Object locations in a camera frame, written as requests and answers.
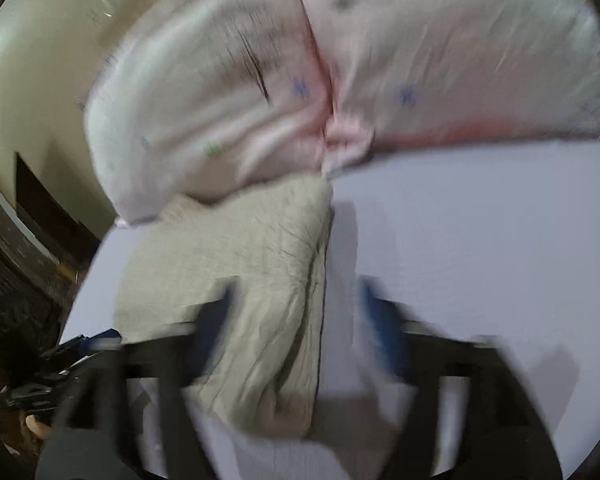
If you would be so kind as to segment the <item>beige cable-knit sweater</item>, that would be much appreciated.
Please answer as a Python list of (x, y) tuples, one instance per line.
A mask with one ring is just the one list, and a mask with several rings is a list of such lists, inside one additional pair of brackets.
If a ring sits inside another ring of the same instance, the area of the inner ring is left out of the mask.
[(315, 174), (215, 207), (174, 198), (126, 264), (114, 327), (126, 341), (150, 339), (232, 285), (220, 341), (187, 393), (243, 434), (303, 437), (320, 371), (331, 202), (332, 186)]

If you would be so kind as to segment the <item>dark bedside furniture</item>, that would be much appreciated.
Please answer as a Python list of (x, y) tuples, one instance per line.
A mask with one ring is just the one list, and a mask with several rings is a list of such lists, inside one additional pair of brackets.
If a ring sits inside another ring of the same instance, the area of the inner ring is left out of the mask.
[(17, 216), (58, 259), (82, 266), (100, 244), (107, 211), (57, 148), (40, 172), (15, 154)]

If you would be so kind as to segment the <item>floral pink pillow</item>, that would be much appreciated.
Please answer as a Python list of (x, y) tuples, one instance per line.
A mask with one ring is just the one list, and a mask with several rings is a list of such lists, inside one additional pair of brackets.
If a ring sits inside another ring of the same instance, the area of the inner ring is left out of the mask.
[(301, 0), (159, 0), (86, 99), (84, 130), (116, 214), (155, 217), (319, 170), (330, 92)]
[(302, 0), (332, 85), (322, 168), (372, 151), (600, 138), (593, 0)]

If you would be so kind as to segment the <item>left floral pink pillow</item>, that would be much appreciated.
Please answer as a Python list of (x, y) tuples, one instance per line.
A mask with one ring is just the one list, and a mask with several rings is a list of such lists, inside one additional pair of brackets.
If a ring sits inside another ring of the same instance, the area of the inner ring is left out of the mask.
[(319, 170), (330, 92), (301, 0), (159, 0), (86, 99), (84, 130), (116, 214), (155, 217)]

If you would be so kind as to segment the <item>right floral pink pillow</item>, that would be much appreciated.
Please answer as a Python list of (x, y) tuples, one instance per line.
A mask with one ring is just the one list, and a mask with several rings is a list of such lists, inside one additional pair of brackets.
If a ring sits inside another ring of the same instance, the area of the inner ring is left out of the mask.
[(600, 138), (593, 0), (302, 0), (332, 85), (322, 168), (372, 151)]

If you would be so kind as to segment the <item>lavender bed sheet mattress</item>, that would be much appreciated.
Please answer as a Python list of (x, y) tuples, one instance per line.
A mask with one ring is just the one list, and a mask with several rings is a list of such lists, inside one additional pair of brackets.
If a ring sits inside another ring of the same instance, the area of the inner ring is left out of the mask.
[(436, 332), (495, 344), (572, 476), (600, 442), (600, 142), (403, 152), (332, 189), (312, 428), (253, 439), (198, 415), (220, 476), (378, 476), (413, 393), (373, 358), (363, 276)]

